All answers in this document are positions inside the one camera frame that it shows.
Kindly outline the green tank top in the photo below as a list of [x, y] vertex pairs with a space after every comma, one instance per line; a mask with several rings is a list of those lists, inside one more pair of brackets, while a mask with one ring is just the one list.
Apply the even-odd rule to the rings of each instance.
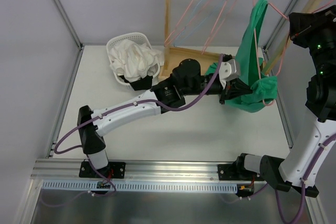
[[267, 11], [268, 0], [258, 0], [253, 7], [249, 24], [245, 30], [235, 59], [240, 64], [240, 80], [251, 87], [252, 93], [228, 100], [229, 106], [255, 113], [262, 110], [266, 104], [272, 103], [278, 94], [276, 76], [265, 76], [258, 67], [261, 58], [257, 58], [256, 43]]

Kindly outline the pink hanger with cream top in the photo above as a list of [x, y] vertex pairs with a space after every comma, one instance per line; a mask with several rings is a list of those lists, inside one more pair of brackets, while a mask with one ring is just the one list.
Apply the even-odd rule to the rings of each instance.
[[234, 0], [232, 5], [230, 6], [230, 8], [228, 9], [227, 12], [225, 11], [225, 8], [227, 6], [227, 4], [229, 3], [230, 0], [225, 0], [220, 12], [218, 13], [217, 19], [212, 27], [212, 30], [208, 36], [208, 38], [206, 39], [206, 42], [201, 50], [201, 54], [203, 55], [206, 51], [206, 49], [209, 47], [209, 45], [211, 44], [211, 42], [214, 40], [214, 38], [216, 37], [216, 35], [218, 34], [219, 30], [221, 29], [221, 27], [223, 26], [225, 20], [227, 19], [227, 16], [233, 11], [234, 7], [237, 4], [238, 0]]

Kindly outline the black tank top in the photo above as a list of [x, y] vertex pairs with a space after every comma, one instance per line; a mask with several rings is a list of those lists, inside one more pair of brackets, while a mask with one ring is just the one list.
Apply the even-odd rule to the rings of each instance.
[[148, 90], [152, 87], [153, 77], [146, 76], [145, 78], [140, 78], [137, 81], [130, 82], [124, 76], [119, 76], [119, 78], [127, 85], [128, 88], [134, 91]]

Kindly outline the blue wire hanger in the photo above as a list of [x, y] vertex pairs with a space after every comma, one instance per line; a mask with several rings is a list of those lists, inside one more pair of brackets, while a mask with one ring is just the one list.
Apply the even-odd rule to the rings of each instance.
[[215, 18], [216, 21], [224, 1], [190, 0], [166, 42], [173, 47], [178, 47], [191, 40], [194, 34], [209, 23], [212, 18]]

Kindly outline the cream tank top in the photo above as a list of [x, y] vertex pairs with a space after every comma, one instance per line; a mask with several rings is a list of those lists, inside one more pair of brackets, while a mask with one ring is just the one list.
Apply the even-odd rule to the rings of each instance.
[[110, 68], [117, 76], [135, 82], [153, 76], [155, 67], [164, 65], [164, 53], [149, 46], [138, 45], [129, 39], [117, 42], [108, 50]]

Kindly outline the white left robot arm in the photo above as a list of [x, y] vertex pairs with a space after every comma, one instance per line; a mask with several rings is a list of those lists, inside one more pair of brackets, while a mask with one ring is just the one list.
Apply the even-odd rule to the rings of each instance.
[[135, 120], [179, 112], [192, 107], [204, 95], [218, 95], [219, 102], [251, 94], [251, 87], [240, 79], [238, 62], [223, 55], [214, 73], [201, 74], [195, 59], [185, 59], [170, 76], [120, 106], [92, 110], [85, 105], [79, 109], [77, 127], [83, 153], [91, 162], [97, 177], [112, 178], [115, 171], [106, 154], [105, 135]]

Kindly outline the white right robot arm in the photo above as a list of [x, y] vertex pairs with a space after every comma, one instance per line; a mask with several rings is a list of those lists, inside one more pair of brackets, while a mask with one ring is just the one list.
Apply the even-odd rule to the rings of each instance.
[[260, 175], [273, 189], [294, 188], [316, 198], [315, 179], [335, 144], [335, 6], [313, 14], [291, 13], [290, 39], [308, 48], [316, 73], [307, 87], [302, 128], [288, 156], [257, 156], [242, 153], [233, 163], [237, 178]]

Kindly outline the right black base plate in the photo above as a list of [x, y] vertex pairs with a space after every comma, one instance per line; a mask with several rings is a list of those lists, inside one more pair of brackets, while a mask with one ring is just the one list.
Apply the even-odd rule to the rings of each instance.
[[246, 170], [236, 162], [230, 164], [217, 165], [218, 179], [220, 181], [237, 180], [237, 181], [264, 181], [257, 173]]

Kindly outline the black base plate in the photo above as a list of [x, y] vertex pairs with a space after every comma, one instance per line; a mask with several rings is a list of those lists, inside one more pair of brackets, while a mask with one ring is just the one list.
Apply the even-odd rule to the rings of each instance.
[[246, 170], [236, 162], [230, 164], [217, 165], [218, 179], [220, 181], [237, 180], [237, 181], [264, 181], [257, 173]]
[[[124, 179], [125, 174], [125, 162], [108, 162], [108, 166], [98, 169], [98, 172], [103, 175], [105, 178], [112, 179]], [[79, 169], [79, 177], [80, 178], [102, 178], [99, 174], [97, 174], [88, 161], [81, 162], [81, 166]]]

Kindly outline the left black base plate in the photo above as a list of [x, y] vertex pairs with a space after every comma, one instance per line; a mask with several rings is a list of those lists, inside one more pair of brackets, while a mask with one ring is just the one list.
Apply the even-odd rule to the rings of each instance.
[[[105, 178], [112, 179], [124, 179], [125, 174], [125, 162], [108, 162], [108, 166], [98, 169], [98, 172], [103, 175]], [[80, 178], [102, 178], [99, 174], [97, 174], [88, 161], [81, 162], [81, 166], [79, 169], [79, 177]]]

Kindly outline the aluminium mounting rail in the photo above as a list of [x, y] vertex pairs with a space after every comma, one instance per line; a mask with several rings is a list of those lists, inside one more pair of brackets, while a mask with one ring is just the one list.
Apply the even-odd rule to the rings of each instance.
[[[81, 162], [87, 159], [46, 158], [35, 161], [32, 179], [96, 179], [80, 178]], [[280, 158], [262, 158], [257, 173], [263, 180], [280, 179]], [[111, 161], [125, 162], [124, 180], [148, 180], [171, 182], [207, 182], [218, 179], [217, 165], [233, 162], [172, 162], [172, 161]], [[234, 161], [243, 167], [243, 159]]]

